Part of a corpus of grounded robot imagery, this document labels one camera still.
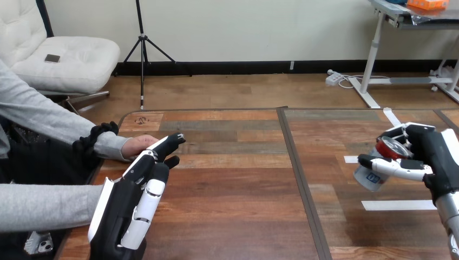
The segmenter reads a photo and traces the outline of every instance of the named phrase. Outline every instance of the power strip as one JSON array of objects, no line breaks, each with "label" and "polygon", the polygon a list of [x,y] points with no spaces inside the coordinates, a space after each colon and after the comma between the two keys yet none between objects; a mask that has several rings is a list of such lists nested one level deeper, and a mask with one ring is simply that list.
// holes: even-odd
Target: power strip
[{"label": "power strip", "polygon": [[331,74],[330,76],[328,76],[326,79],[325,79],[325,84],[329,85],[329,86],[335,86],[337,85],[342,79],[344,78],[344,76],[338,72],[334,72],[333,74]]}]

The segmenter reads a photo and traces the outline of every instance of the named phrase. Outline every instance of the tripod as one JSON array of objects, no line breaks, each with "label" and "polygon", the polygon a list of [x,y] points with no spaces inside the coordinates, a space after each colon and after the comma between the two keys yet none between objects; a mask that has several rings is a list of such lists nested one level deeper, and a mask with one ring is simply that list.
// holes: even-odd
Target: tripod
[{"label": "tripod", "polygon": [[[145,76],[143,74],[143,70],[145,68],[145,63],[147,65],[149,64],[148,56],[147,56],[147,49],[146,49],[146,45],[145,45],[146,43],[145,42],[149,42],[151,45],[153,45],[153,47],[155,47],[158,51],[160,51],[160,53],[162,53],[165,57],[167,57],[174,64],[177,64],[177,62],[173,58],[171,58],[169,55],[167,55],[167,53],[165,53],[163,50],[161,50],[156,44],[154,44],[148,38],[147,35],[145,35],[143,33],[143,23],[142,23],[142,15],[140,13],[139,0],[135,0],[135,5],[137,6],[137,17],[139,18],[140,36],[139,36],[139,39],[137,40],[137,42],[135,43],[134,47],[132,48],[132,50],[130,50],[130,53],[128,54],[126,59],[123,61],[123,64],[126,64],[128,59],[130,58],[131,54],[134,52],[135,48],[137,48],[137,46],[140,43],[140,52],[141,52],[141,55],[140,55],[141,56],[141,62],[140,62],[141,63],[141,70],[140,70],[140,73],[141,73],[141,80],[140,80],[140,109],[143,110],[143,82],[145,80]],[[190,77],[193,76],[187,67],[185,67],[185,71],[187,72],[187,74]]]}]

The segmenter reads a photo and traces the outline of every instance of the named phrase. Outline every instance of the tripod leg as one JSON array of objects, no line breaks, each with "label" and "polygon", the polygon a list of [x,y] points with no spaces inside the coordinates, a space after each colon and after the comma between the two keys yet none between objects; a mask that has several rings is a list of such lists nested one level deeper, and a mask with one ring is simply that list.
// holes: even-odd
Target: tripod leg
[{"label": "tripod leg", "polygon": [[130,50],[130,53],[128,54],[128,56],[126,57],[126,59],[123,61],[123,63],[126,63],[129,59],[129,57],[131,56],[131,54],[134,52],[135,48],[137,47],[137,45],[139,45],[139,42],[140,42],[140,39],[137,40],[137,42],[135,43],[134,47],[132,48],[132,50]]},{"label": "tripod leg", "polygon": [[141,67],[142,67],[141,70],[140,70],[140,73],[141,73],[141,75],[140,75],[140,110],[143,110],[143,80],[145,78],[143,77],[143,55],[142,54],[143,54],[143,51],[145,50],[145,41],[142,41],[140,46],[141,46],[141,52],[140,52],[141,53],[141,55],[140,55],[141,58],[140,58],[140,60],[141,60]]},{"label": "tripod leg", "polygon": [[148,66],[147,45],[145,44],[145,40],[143,40],[143,58]]},{"label": "tripod leg", "polygon": [[[167,53],[165,53],[164,51],[162,51],[162,50],[161,50],[158,46],[156,46],[156,44],[154,44],[150,39],[147,38],[147,41],[148,41],[151,45],[153,45],[153,47],[155,47],[158,51],[160,51],[164,56],[166,56],[169,60],[171,60],[172,62],[174,62],[174,64],[177,64],[177,62],[176,62],[173,58],[171,58],[169,55],[167,55]],[[188,69],[187,66],[184,66],[184,65],[182,65],[182,64],[180,64],[180,63],[179,63],[179,65],[185,69],[185,71],[187,72],[187,74],[188,74],[190,77],[193,76],[193,74],[191,73],[191,71]]]}]

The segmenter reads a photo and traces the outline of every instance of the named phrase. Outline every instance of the orange box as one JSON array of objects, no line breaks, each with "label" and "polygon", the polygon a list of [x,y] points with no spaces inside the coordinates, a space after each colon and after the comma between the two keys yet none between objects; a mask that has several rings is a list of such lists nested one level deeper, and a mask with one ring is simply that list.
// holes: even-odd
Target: orange box
[{"label": "orange box", "polygon": [[449,0],[408,0],[406,4],[424,10],[434,10],[448,7]]}]

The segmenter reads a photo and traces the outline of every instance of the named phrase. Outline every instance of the white desk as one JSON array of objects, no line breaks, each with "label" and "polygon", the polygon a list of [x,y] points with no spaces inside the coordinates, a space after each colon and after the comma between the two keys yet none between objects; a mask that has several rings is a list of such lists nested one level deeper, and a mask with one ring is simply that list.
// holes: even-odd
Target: white desk
[{"label": "white desk", "polygon": [[423,23],[413,25],[411,15],[408,10],[400,5],[388,3],[385,0],[369,0],[375,8],[375,13],[378,14],[378,24],[373,42],[371,43],[368,61],[366,62],[365,73],[362,82],[360,83],[355,78],[349,78],[354,89],[362,97],[365,103],[371,108],[380,108],[378,103],[368,93],[368,86],[371,84],[435,84],[448,94],[452,99],[459,103],[459,94],[454,91],[454,88],[459,80],[459,60],[451,78],[441,77],[394,77],[390,79],[371,79],[371,72],[375,63],[376,54],[378,53],[379,40],[381,39],[381,29],[383,22],[387,21],[396,29],[400,30],[459,30],[458,22],[442,22],[442,23]]}]

